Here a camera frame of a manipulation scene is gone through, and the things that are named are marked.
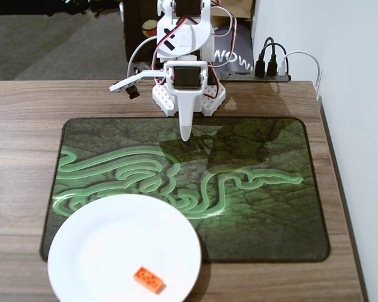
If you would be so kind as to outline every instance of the mouse pad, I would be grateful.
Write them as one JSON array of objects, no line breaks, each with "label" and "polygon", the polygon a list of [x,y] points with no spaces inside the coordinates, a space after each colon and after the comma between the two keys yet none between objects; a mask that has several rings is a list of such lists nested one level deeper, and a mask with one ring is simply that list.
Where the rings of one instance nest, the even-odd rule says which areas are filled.
[{"label": "mouse pad", "polygon": [[195,227],[205,262],[321,261],[329,240],[305,125],[295,118],[77,118],[63,128],[41,242],[114,194],[145,194]]}]

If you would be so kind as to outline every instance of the floor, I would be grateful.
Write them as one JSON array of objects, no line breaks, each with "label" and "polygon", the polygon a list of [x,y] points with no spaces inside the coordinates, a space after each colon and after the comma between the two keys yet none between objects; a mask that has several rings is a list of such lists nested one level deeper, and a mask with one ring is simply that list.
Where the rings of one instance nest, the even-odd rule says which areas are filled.
[{"label": "floor", "polygon": [[0,81],[121,79],[126,71],[117,12],[0,16]]}]

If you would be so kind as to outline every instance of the glowing green pattern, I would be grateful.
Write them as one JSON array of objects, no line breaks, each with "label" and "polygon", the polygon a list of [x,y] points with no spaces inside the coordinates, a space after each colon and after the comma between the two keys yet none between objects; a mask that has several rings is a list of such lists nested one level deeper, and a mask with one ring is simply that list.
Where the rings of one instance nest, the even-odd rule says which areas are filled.
[{"label": "glowing green pattern", "polygon": [[[82,179],[115,171],[117,181],[107,181],[90,187],[66,190],[53,197],[53,209],[57,214],[70,216],[80,207],[90,202],[93,194],[97,198],[115,194],[125,194],[126,189],[138,186],[142,194],[158,196],[174,206],[188,219],[201,219],[223,214],[228,200],[226,198],[226,182],[234,181],[237,188],[255,190],[264,184],[300,184],[303,178],[300,174],[289,174],[275,169],[248,169],[231,165],[219,165],[206,171],[200,181],[200,194],[194,190],[176,188],[175,175],[180,171],[180,163],[160,148],[140,146],[123,148],[92,159],[75,162],[76,153],[70,147],[62,147],[57,169],[57,179]],[[157,155],[171,162],[162,164]],[[207,192],[207,186],[213,177],[217,177],[218,200],[212,203]]]}]

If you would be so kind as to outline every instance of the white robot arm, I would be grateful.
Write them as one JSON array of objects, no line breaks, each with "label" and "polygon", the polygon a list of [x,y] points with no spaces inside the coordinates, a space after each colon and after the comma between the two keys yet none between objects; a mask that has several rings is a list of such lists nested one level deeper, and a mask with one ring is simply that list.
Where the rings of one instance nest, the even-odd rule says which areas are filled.
[{"label": "white robot arm", "polygon": [[[116,83],[111,91],[126,89],[138,96],[134,84],[154,78],[152,98],[167,116],[179,111],[181,138],[192,132],[193,112],[211,116],[226,98],[226,91],[211,66],[214,61],[214,30],[210,22],[212,0],[158,0],[157,47],[153,70],[145,70]],[[164,63],[155,70],[155,61]]]}]

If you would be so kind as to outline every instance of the small white arm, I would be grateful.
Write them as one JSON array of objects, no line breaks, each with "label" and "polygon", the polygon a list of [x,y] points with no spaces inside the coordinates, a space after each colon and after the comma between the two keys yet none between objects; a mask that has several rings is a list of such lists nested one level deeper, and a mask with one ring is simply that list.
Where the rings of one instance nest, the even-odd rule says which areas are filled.
[{"label": "small white arm", "polygon": [[131,77],[128,77],[127,79],[124,79],[120,82],[117,82],[116,84],[109,87],[110,91],[119,91],[121,89],[126,89],[130,86],[133,86],[134,84],[141,82],[142,80],[146,78],[155,78],[155,77],[161,77],[164,78],[166,75],[165,70],[143,70],[142,72],[132,75]]}]

